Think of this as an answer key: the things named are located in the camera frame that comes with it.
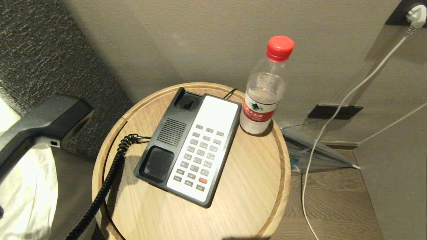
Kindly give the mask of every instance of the white plug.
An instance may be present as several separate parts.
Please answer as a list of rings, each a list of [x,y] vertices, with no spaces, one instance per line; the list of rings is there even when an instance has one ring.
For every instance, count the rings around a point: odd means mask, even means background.
[[[414,29],[422,27],[426,23],[427,8],[424,5],[413,7],[406,15],[408,22],[411,22],[411,27]]]

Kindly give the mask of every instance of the white cable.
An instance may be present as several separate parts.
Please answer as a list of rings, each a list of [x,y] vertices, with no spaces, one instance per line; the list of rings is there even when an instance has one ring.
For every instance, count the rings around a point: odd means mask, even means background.
[[[353,90],[351,90],[345,97],[344,99],[341,101],[341,103],[339,104],[338,108],[336,109],[335,113],[332,115],[332,117],[323,125],[322,129],[320,130],[319,135],[317,136],[313,148],[311,149],[311,153],[310,153],[310,159],[308,161],[308,165],[307,165],[307,170],[305,171],[305,180],[304,180],[304,187],[302,188],[302,210],[304,212],[304,217],[305,220],[307,221],[308,226],[311,229],[311,232],[313,233],[314,237],[316,237],[317,240],[319,240],[319,238],[317,237],[316,233],[314,232],[313,228],[311,227],[310,221],[308,220],[307,217],[307,213],[305,211],[305,203],[304,203],[304,196],[305,196],[305,187],[307,185],[307,177],[308,177],[308,170],[310,169],[310,165],[311,165],[311,158],[313,157],[313,153],[314,153],[314,149],[316,148],[316,145],[320,139],[320,137],[323,134],[323,131],[325,130],[326,126],[336,117],[336,115],[338,114],[339,110],[341,109],[342,105],[344,104],[344,102],[347,100],[347,98],[353,94],[358,88],[360,88],[363,84],[365,84],[369,79],[371,79],[372,76],[375,75],[375,73],[377,73],[377,71],[385,64],[385,62],[390,58],[390,56],[398,49],[398,47],[400,47],[400,45],[408,38],[409,35],[412,34],[412,32],[409,32],[400,40],[400,42],[398,42],[396,44],[396,46],[384,57],[384,59],[380,62],[380,64],[372,71],[371,74],[369,74],[369,76],[367,76],[361,83],[359,83],[359,85],[357,85],[355,88],[353,88]]]
[[[371,135],[371,136],[369,136],[369,137],[365,138],[363,141],[359,142],[359,144],[362,144],[363,142],[365,142],[365,141],[367,141],[367,140],[369,140],[369,139],[371,139],[371,138],[375,137],[376,135],[378,135],[378,134],[382,133],[383,131],[387,130],[388,128],[393,127],[396,123],[398,123],[398,122],[402,121],[403,119],[405,119],[405,118],[407,118],[407,117],[411,116],[413,113],[415,113],[416,111],[418,111],[418,110],[420,110],[421,108],[425,107],[426,105],[427,105],[427,102],[426,102],[426,103],[424,103],[424,104],[422,104],[421,106],[419,106],[419,107],[415,108],[414,110],[412,110],[412,112],[410,112],[410,113],[406,114],[405,116],[403,116],[403,117],[399,118],[399,119],[398,119],[397,121],[395,121],[394,123],[392,123],[392,124],[388,125],[387,127],[383,128],[381,131],[379,131],[379,132],[377,132],[377,133],[375,133],[375,134],[373,134],[373,135]]]

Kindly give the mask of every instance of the power outlet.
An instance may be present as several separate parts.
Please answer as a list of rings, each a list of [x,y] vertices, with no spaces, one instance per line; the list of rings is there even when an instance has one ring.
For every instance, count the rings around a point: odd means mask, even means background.
[[[337,108],[338,105],[318,104],[313,110],[311,110],[308,117],[328,119],[333,116]],[[349,120],[362,109],[362,106],[342,106],[334,119]]]
[[[386,21],[386,25],[409,26],[406,15],[418,5],[427,6],[427,0],[402,0]]]

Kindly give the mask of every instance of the plastic wrapper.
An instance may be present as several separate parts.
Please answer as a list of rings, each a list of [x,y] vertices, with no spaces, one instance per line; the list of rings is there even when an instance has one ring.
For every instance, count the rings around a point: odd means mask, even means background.
[[[282,133],[288,147],[292,171],[298,173],[305,172],[310,159],[311,149],[314,145],[314,139],[287,130],[282,130]],[[309,172],[343,167],[360,169],[357,165],[346,160],[334,149],[324,144],[317,143]]]

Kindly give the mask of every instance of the bottle label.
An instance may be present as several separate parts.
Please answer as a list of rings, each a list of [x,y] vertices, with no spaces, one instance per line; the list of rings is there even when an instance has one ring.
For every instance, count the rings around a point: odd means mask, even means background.
[[[243,113],[247,118],[255,122],[265,122],[273,117],[278,102],[273,104],[262,104],[253,100],[249,94],[245,93],[243,103]]]

